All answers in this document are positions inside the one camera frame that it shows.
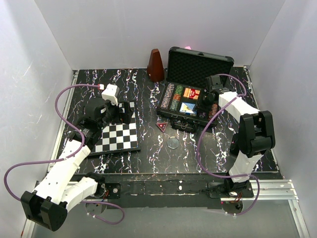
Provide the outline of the brown black chip stack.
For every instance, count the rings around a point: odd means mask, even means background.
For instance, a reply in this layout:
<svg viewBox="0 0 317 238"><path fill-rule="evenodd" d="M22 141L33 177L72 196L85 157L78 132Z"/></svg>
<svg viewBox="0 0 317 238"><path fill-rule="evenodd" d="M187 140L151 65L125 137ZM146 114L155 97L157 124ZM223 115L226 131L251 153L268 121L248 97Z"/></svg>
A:
<svg viewBox="0 0 317 238"><path fill-rule="evenodd" d="M208 119L212 119L217 113L217 111L218 111L218 104L214 103L211 107L211 110L209 111Z"/></svg>

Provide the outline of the red playing card box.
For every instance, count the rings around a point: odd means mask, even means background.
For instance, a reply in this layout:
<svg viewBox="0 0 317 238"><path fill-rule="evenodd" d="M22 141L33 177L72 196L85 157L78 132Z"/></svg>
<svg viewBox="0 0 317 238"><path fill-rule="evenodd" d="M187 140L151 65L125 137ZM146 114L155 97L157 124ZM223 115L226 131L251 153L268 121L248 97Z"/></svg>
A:
<svg viewBox="0 0 317 238"><path fill-rule="evenodd" d="M200 90L194 88L185 88L183 97L192 100L198 100L200 95Z"/></svg>

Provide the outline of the blue playing card box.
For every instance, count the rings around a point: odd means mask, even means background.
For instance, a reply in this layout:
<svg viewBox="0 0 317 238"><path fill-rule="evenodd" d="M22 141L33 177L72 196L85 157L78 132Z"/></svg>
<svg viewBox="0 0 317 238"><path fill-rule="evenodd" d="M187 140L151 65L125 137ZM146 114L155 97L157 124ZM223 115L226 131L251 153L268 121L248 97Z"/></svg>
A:
<svg viewBox="0 0 317 238"><path fill-rule="evenodd" d="M195 110L194 103L187 103L187 102L181 103L179 112L182 114L191 115L191 116L197 115L197 111Z"/></svg>

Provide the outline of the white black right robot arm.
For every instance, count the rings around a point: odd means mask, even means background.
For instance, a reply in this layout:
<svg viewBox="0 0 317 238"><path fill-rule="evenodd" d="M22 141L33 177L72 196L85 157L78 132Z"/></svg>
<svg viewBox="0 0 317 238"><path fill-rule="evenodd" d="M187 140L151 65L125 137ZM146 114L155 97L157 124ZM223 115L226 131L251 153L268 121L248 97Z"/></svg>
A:
<svg viewBox="0 0 317 238"><path fill-rule="evenodd" d="M198 106L210 106L218 102L221 111L226 110L239 123L238 133L232 138L230 150L237 156L233 166L222 179L222 184L209 188L210 192L226 193L230 197L249 189L253 168L260 158L275 146L273 117L269 111L259 111L238 94L226 88L221 75L206 78L207 88L200 94Z"/></svg>

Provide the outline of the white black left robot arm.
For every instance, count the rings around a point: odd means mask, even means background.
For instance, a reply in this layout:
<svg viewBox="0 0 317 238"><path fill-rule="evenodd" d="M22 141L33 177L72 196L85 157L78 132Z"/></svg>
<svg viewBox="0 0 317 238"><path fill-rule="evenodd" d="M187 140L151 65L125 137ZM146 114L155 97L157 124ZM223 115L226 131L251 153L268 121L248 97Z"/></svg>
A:
<svg viewBox="0 0 317 238"><path fill-rule="evenodd" d="M106 191L105 179L94 173L86 174L70 188L67 185L100 140L103 129L115 122L130 123L132 114L127 101L92 98L83 116L72 126L74 131L53 168L33 191L22 194L20 201L26 218L55 232L65 222L67 213L85 198L101 198Z"/></svg>

